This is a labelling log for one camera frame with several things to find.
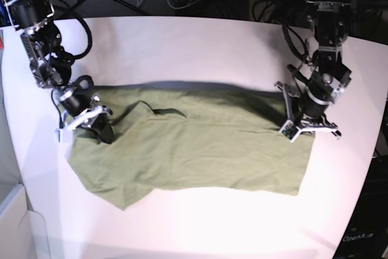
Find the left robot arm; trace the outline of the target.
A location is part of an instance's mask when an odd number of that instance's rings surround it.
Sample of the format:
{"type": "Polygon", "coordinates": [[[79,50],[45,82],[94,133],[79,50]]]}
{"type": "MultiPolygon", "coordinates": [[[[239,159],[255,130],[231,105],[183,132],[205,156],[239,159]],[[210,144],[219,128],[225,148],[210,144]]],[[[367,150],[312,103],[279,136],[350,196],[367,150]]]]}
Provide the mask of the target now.
{"type": "Polygon", "coordinates": [[[296,93],[289,85],[276,83],[283,94],[287,114],[279,132],[290,142],[305,132],[330,132],[341,136],[337,125],[327,120],[325,111],[344,93],[352,73],[343,64],[342,53],[342,44],[348,36],[352,0],[306,0],[306,4],[312,12],[312,32],[318,43],[312,56],[307,50],[300,54],[289,35],[293,30],[287,25],[282,26],[293,54],[312,70],[311,76],[306,78],[299,68],[291,64],[287,66],[292,77],[305,85],[304,90],[296,93]]]}

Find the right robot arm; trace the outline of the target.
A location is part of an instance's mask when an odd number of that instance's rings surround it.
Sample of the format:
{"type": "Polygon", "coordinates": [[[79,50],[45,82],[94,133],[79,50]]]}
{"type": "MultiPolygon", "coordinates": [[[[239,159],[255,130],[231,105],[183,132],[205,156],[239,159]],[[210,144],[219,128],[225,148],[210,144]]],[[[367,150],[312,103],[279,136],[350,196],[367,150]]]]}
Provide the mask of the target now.
{"type": "Polygon", "coordinates": [[[78,54],[66,52],[62,34],[54,23],[55,7],[50,0],[1,0],[30,61],[30,70],[42,89],[50,89],[52,103],[59,115],[58,139],[66,130],[84,129],[100,143],[111,144],[115,138],[108,117],[113,113],[92,92],[91,76],[82,75],[71,81],[72,65],[92,48],[92,33],[86,22],[74,17],[87,34],[87,47],[78,54]]]}

